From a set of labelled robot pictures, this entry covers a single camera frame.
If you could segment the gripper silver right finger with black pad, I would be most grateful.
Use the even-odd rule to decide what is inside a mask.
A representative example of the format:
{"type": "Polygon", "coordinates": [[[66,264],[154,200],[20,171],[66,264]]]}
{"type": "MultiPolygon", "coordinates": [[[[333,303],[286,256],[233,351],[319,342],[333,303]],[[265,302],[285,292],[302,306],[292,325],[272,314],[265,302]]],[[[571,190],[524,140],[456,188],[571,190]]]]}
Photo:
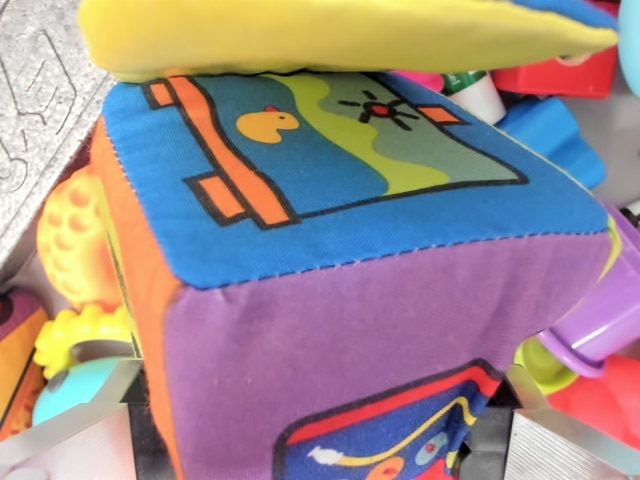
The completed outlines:
{"type": "Polygon", "coordinates": [[[462,449],[464,479],[637,479],[639,452],[554,410],[509,367],[462,449]]]}

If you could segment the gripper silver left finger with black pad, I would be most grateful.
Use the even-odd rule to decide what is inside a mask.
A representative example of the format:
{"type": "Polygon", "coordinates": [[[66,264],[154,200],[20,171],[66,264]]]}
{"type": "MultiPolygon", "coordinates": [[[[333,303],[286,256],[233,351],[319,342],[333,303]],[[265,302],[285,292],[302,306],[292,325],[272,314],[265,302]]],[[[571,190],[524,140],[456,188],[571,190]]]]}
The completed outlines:
{"type": "Polygon", "coordinates": [[[94,398],[1,443],[3,479],[171,479],[142,361],[124,359],[94,398]]]}

